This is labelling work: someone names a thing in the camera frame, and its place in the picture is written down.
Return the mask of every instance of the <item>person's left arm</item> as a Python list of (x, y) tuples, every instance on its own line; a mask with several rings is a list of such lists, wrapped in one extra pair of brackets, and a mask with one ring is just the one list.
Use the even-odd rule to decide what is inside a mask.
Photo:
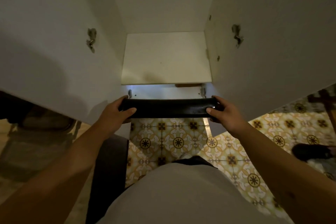
[(104, 140), (136, 109), (119, 112), (121, 97), (107, 105), (99, 120), (69, 150), (0, 205), (0, 223), (64, 223)]

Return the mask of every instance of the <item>person's right arm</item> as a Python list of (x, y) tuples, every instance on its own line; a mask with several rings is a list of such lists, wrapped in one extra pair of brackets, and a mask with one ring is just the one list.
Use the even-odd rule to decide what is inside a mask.
[(238, 109), (215, 96), (224, 111), (207, 108), (237, 138), (280, 205), (296, 224), (336, 223), (336, 183), (296, 159), (247, 123)]

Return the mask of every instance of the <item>open cabinet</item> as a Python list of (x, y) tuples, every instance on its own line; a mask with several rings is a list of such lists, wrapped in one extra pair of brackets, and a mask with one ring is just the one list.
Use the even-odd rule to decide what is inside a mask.
[(89, 124), (132, 85), (205, 83), (250, 120), (336, 81), (335, 0), (0, 3), (0, 89)]

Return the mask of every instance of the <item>floral tile pattern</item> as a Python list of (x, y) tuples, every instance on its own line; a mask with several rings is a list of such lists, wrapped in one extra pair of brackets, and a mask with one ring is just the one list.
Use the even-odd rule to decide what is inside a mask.
[[(335, 95), (334, 87), (327, 90)], [(289, 154), (298, 143), (336, 146), (336, 134), (324, 105), (309, 103), (307, 98), (289, 103), (249, 123)], [(208, 131), (208, 122), (204, 122), (203, 118), (132, 120), (126, 186), (158, 166), (199, 155), (222, 171), (259, 211), (292, 223), (239, 140), (228, 132), (212, 137)], [(308, 165), (336, 181), (335, 159), (310, 160)]]

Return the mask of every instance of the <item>person's left hand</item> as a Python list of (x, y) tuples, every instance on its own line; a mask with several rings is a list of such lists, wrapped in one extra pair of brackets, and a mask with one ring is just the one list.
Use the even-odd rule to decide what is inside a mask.
[(134, 114), (137, 109), (130, 108), (126, 111), (119, 111), (118, 107), (125, 98), (128, 98), (128, 96), (123, 96), (108, 104), (94, 125), (111, 135), (116, 132), (123, 123), (128, 122), (127, 118)]

